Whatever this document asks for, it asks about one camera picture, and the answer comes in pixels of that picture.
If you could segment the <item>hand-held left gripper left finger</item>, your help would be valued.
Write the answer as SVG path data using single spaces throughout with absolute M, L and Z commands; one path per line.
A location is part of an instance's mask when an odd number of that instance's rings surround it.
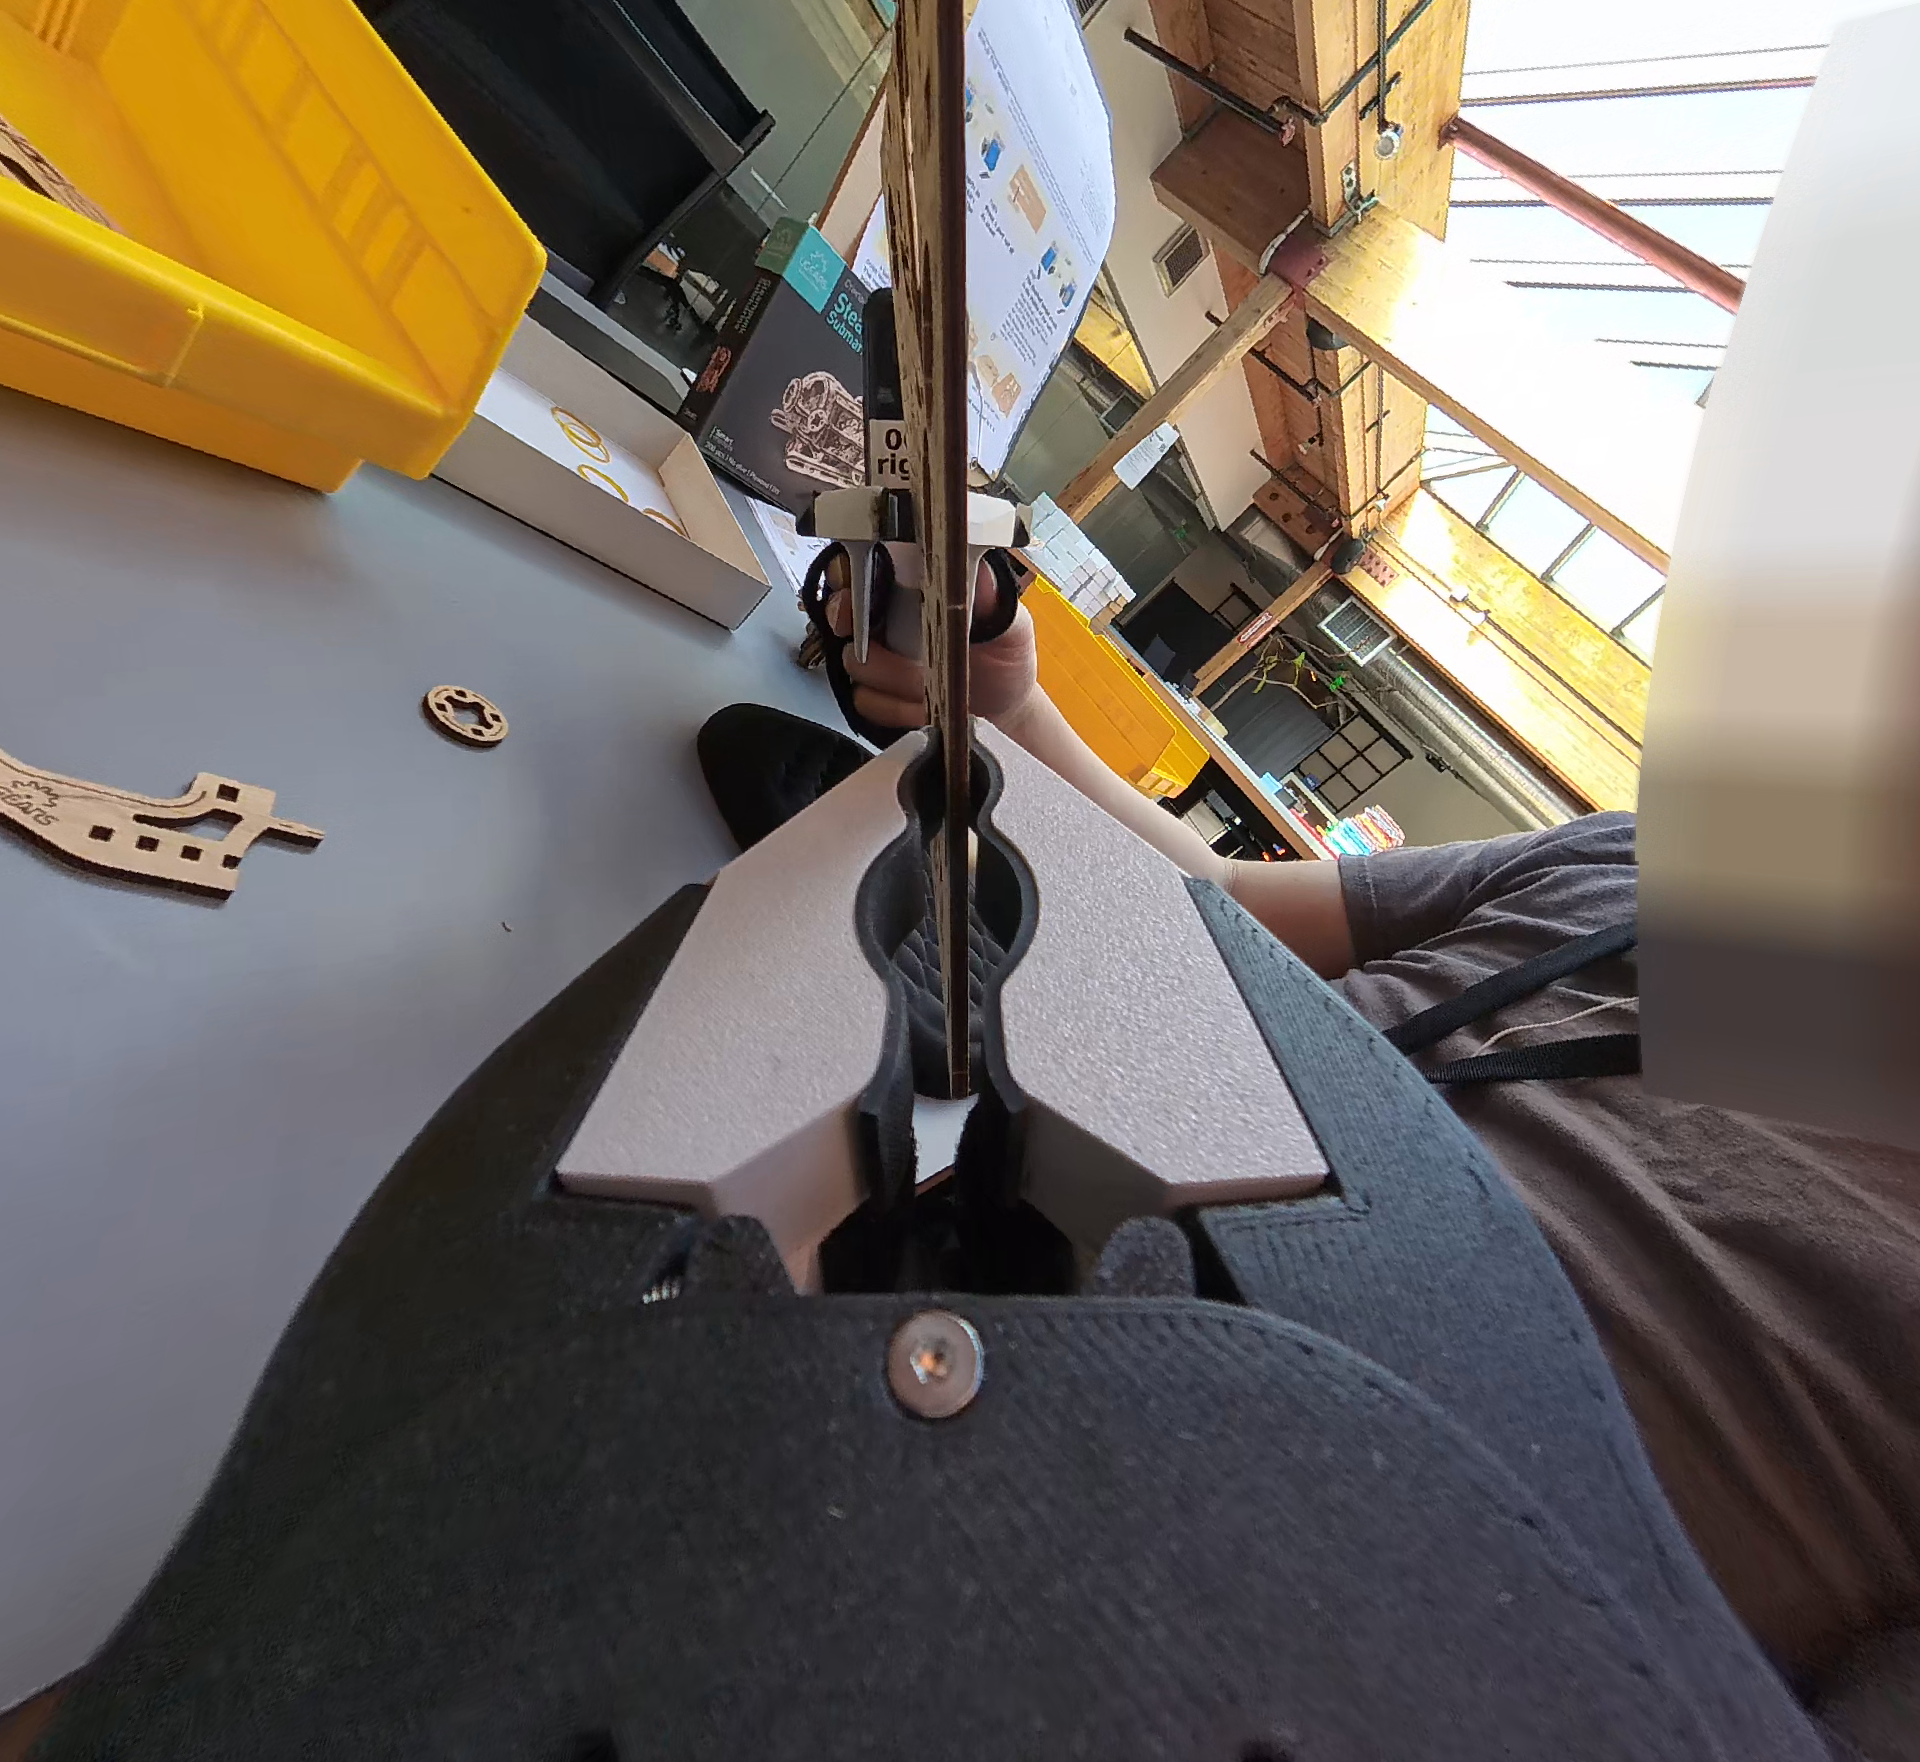
M 714 879 L 556 1164 L 564 1193 L 745 1218 L 815 1296 L 825 1243 L 910 1190 L 908 1016 L 854 907 L 891 844 L 920 856 L 902 801 L 920 751 L 910 732 Z

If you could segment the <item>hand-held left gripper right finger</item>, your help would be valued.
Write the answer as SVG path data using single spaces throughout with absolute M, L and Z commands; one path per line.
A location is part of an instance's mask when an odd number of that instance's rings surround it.
M 1110 1237 L 1206 1209 L 1332 1206 L 1310 1136 L 1212 933 L 1227 900 L 975 728 L 982 927 L 975 1255 L 997 1286 L 1092 1286 Z

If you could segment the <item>plywood parts sheet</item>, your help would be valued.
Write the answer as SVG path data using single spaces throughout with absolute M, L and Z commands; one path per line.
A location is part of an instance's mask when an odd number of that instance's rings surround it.
M 896 0 L 895 75 L 883 104 L 883 204 L 922 556 L 926 728 L 931 747 L 940 751 L 931 903 L 943 968 L 947 1095 L 956 1102 L 974 1095 L 963 79 L 967 0 Z
M 4 143 L 4 174 L 24 186 L 26 192 L 41 193 L 45 202 L 77 215 L 98 227 L 116 233 L 119 223 L 52 160 L 45 158 L 10 119 L 0 126 Z

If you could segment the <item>nested yellow plastic bins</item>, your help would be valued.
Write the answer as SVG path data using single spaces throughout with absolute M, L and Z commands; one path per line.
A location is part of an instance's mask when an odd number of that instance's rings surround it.
M 4 0 L 4 385 L 321 492 L 428 477 L 544 249 L 356 0 Z

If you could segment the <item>person's right forearm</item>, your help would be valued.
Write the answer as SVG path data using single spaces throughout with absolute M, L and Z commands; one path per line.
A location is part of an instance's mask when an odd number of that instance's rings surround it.
M 1139 842 L 1166 856 L 1187 879 L 1208 881 L 1228 896 L 1321 979 L 1338 979 L 1359 968 L 1338 865 L 1224 857 L 1178 817 L 1166 817 L 1155 798 L 1109 771 L 1040 687 L 1030 687 L 1009 704 L 997 704 L 985 720 Z

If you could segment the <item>dark model kit box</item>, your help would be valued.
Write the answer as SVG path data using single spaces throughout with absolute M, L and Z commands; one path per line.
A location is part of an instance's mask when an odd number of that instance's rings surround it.
M 783 217 L 767 233 L 677 411 L 714 473 L 789 518 L 864 484 L 864 302 L 868 285 L 819 227 Z

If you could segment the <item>person's right hand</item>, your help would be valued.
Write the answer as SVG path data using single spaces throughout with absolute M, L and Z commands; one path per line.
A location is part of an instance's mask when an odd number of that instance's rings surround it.
M 926 728 L 922 666 L 880 645 L 871 645 L 864 660 L 848 650 L 845 666 L 858 717 L 896 729 Z M 998 637 L 970 645 L 967 687 L 975 720 L 991 722 L 1033 753 L 1042 751 L 1045 722 L 1058 720 L 1058 715 L 1040 687 L 1036 629 L 1025 607 L 1017 613 Z

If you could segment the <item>stack of white boxes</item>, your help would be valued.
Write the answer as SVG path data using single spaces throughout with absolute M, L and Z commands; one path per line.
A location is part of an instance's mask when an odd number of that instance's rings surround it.
M 1025 542 L 1025 559 L 1070 607 L 1097 623 L 1133 598 L 1117 566 L 1052 498 L 1036 498 L 1030 509 L 1033 541 Z

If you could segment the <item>single yellow plastic bin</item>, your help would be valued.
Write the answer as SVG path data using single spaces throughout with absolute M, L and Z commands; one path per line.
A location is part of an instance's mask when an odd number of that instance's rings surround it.
M 1021 607 L 1036 629 L 1040 687 L 1070 732 L 1146 798 L 1187 793 L 1208 756 L 1173 699 L 1045 577 L 1030 577 Z

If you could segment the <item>white cardboard tray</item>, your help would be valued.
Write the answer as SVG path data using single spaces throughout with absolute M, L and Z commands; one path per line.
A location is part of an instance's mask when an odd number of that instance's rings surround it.
M 655 465 L 687 532 L 637 518 L 550 456 L 536 421 L 550 405 Z M 770 594 L 758 556 L 687 431 L 529 316 L 436 477 L 730 632 Z

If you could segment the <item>group of yellow rubber bands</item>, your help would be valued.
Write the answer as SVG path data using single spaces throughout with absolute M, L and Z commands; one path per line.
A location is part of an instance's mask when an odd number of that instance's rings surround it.
M 685 535 L 685 520 L 665 490 L 655 465 L 631 455 L 623 444 L 595 431 L 585 417 L 562 405 L 536 415 L 544 455 L 564 462 L 588 486 L 623 503 L 637 518 Z

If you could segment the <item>printed instruction poster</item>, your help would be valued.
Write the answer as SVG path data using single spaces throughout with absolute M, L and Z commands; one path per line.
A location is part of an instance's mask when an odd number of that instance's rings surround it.
M 1070 0 L 975 0 L 953 83 L 967 210 L 967 455 L 998 479 L 1114 236 L 1110 113 Z

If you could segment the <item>black office chair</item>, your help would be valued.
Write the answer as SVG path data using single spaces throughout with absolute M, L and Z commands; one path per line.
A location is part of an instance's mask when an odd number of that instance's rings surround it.
M 358 0 L 595 310 L 773 133 L 677 0 Z

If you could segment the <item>curved wooden part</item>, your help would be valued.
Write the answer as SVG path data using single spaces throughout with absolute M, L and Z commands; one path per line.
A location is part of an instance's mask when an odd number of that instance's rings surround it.
M 229 897 L 259 840 L 319 847 L 321 828 L 277 811 L 277 793 L 198 774 L 178 796 L 143 796 L 4 753 L 4 824 L 41 856 L 132 886 Z

